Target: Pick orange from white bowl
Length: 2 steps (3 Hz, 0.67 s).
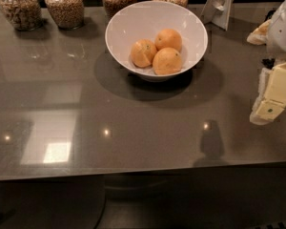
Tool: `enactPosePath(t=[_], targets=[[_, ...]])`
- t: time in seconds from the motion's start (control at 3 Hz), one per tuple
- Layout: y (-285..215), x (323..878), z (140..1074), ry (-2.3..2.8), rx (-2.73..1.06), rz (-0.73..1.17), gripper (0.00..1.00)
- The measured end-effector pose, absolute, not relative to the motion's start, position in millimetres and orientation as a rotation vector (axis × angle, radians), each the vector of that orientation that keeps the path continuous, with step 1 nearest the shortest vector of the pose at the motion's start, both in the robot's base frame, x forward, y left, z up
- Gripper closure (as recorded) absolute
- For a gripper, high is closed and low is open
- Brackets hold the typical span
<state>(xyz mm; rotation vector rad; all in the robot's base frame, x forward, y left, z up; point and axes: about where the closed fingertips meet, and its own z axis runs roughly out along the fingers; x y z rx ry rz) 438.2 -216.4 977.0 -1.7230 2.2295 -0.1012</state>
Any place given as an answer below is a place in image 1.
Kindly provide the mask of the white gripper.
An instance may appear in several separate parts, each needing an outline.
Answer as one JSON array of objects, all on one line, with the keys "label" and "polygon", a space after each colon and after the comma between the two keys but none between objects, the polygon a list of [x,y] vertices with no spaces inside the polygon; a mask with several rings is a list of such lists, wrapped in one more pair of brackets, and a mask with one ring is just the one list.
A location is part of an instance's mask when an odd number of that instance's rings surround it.
[{"label": "white gripper", "polygon": [[[252,31],[247,42],[267,43],[267,52],[274,58],[286,60],[286,0],[268,19]],[[258,97],[250,114],[255,125],[266,125],[279,117],[286,108],[286,61],[271,69],[263,68],[259,75]]]}]

